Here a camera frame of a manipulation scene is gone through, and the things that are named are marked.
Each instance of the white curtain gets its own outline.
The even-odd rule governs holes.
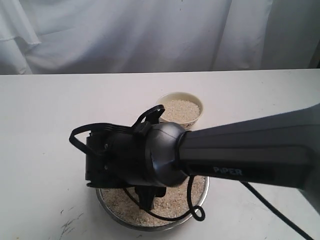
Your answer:
[[[0,74],[306,68],[320,39],[319,7],[319,0],[0,0]]]

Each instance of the table surface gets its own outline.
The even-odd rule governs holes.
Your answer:
[[[146,233],[104,212],[95,190],[86,187],[85,156],[69,144],[71,130],[95,122],[131,125],[175,91],[203,101],[193,129],[204,129],[319,103],[320,70],[0,76],[0,239],[302,239],[239,182],[217,178],[210,181],[203,222]],[[300,192],[254,186],[320,239],[320,216]]]

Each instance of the brand logo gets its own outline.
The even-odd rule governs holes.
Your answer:
[[[214,166],[213,170],[214,170],[215,173],[242,176],[241,169]]]

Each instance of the uncooked rice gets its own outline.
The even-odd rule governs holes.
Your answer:
[[[200,115],[199,106],[186,100],[171,100],[164,104],[164,108],[162,117],[176,123],[191,122]]]
[[[187,203],[188,179],[178,187],[168,187],[164,197],[155,197],[153,200],[153,213],[167,218],[175,218],[189,210]],[[191,190],[192,204],[199,202],[205,187],[205,177],[196,176]],[[129,193],[138,200],[135,188],[127,189]],[[105,205],[120,219],[127,223],[144,226],[158,227],[170,224],[171,222],[157,219],[141,210],[122,189],[105,188],[101,190],[102,199]]]

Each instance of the stainless steel bowl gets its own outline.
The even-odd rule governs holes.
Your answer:
[[[208,191],[209,191],[209,183],[210,183],[210,178],[206,177],[205,181],[204,181],[204,191],[202,193],[202,195],[200,196],[199,201],[197,202],[197,205],[202,206],[205,202],[205,199],[207,197]],[[130,228],[130,229],[134,229],[134,230],[138,230],[138,231],[143,231],[143,232],[159,232],[159,231],[164,231],[164,230],[169,230],[172,229],[180,224],[183,224],[184,222],[186,222],[187,220],[189,220],[192,215],[189,214],[188,216],[186,216],[184,219],[181,219],[179,221],[174,221],[174,222],[170,222],[166,225],[162,225],[162,226],[139,226],[139,225],[135,225],[129,222],[124,221],[123,219],[121,219],[120,217],[118,217],[117,215],[115,215],[110,208],[104,203],[103,197],[102,197],[102,192],[101,192],[101,188],[97,188],[96,189],[96,195],[98,197],[98,200],[100,202],[100,204],[102,205],[102,207],[104,208],[104,210],[111,216],[111,218],[113,220],[115,220],[117,223]]]

